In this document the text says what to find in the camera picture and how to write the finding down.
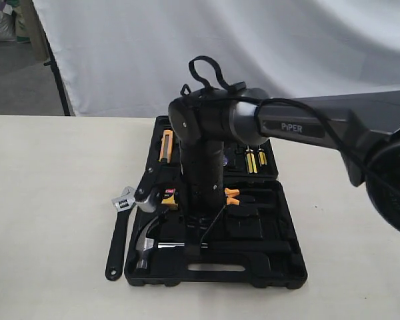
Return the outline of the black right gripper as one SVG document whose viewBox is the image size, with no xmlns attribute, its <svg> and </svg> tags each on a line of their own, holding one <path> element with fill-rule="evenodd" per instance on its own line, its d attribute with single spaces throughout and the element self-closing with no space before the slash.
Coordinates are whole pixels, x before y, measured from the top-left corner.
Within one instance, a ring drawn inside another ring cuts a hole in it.
<svg viewBox="0 0 400 320">
<path fill-rule="evenodd" d="M 225 202 L 223 142 L 203 140 L 190 145 L 182 141 L 180 159 L 189 206 L 195 209 L 222 208 Z"/>
</svg>

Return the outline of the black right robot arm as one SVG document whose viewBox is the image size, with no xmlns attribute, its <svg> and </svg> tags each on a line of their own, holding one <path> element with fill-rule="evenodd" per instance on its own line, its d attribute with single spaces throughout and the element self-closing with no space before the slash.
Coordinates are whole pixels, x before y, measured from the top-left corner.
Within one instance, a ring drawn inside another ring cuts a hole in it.
<svg viewBox="0 0 400 320">
<path fill-rule="evenodd" d="M 284 139 L 341 154 L 348 178 L 400 232 L 400 91 L 270 98 L 259 88 L 202 89 L 174 99 L 169 120 L 188 183 L 222 172 L 225 141 L 258 146 Z"/>
</svg>

